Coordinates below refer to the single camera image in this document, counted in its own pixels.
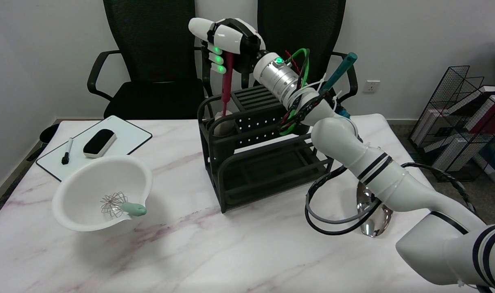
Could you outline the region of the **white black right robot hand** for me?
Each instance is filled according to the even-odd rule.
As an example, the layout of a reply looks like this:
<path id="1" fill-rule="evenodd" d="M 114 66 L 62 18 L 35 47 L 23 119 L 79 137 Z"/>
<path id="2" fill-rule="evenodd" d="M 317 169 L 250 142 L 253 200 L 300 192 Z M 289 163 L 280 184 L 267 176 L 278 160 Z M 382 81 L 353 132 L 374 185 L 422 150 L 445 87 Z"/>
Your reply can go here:
<path id="1" fill-rule="evenodd" d="M 266 49 L 256 29 L 239 18 L 225 18 L 218 22 L 192 18 L 188 29 L 201 39 L 206 63 L 219 74 L 231 70 L 240 74 L 253 73 L 257 54 Z"/>

